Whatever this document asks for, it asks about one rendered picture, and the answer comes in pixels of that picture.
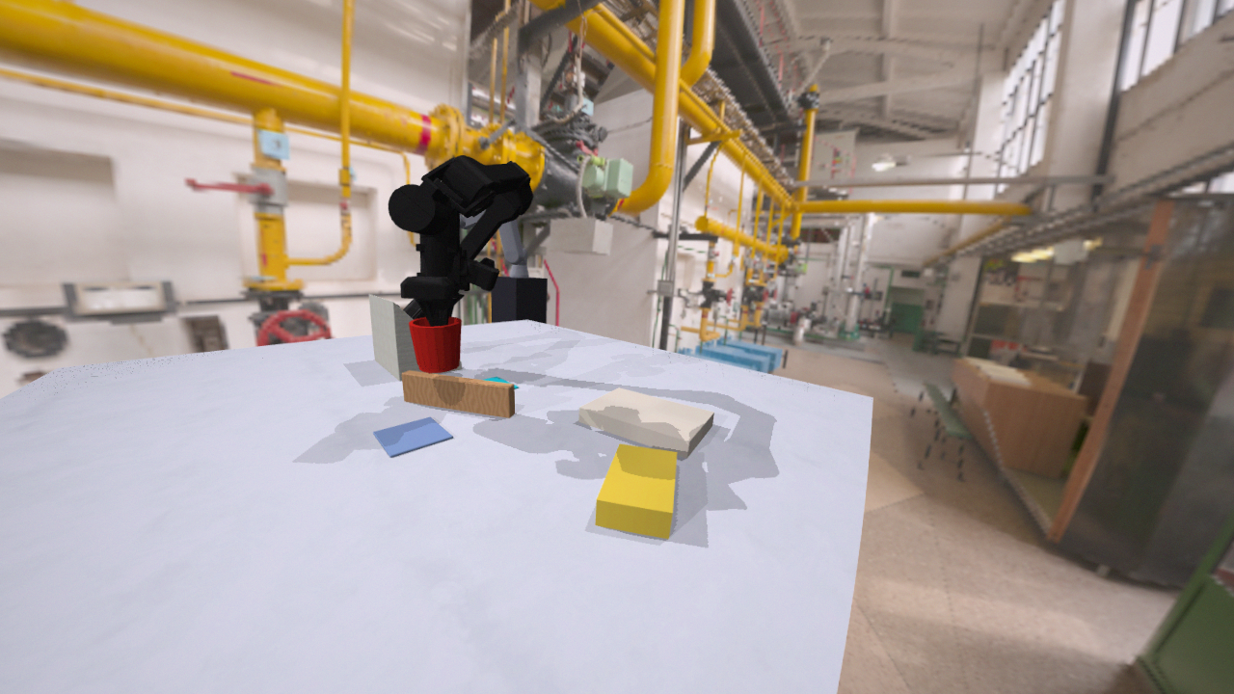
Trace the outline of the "light brown wooden beam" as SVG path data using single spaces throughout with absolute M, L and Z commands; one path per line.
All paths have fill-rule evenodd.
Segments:
M 502 417 L 515 414 L 515 384 L 423 372 L 401 375 L 404 401 Z

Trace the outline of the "yellow rectangular block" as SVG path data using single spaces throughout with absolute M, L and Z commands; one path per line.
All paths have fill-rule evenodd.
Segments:
M 676 452 L 619 445 L 598 493 L 596 524 L 669 538 Z

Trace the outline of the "red cup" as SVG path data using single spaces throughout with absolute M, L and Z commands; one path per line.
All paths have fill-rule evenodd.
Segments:
M 460 366 L 460 319 L 448 319 L 448 325 L 431 328 L 428 319 L 410 324 L 415 356 L 420 372 L 450 372 Z

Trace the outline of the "beige flat block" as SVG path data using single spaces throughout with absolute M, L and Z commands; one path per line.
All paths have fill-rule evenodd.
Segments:
M 578 422 L 687 458 L 712 429 L 714 412 L 642 391 L 615 389 L 578 409 Z

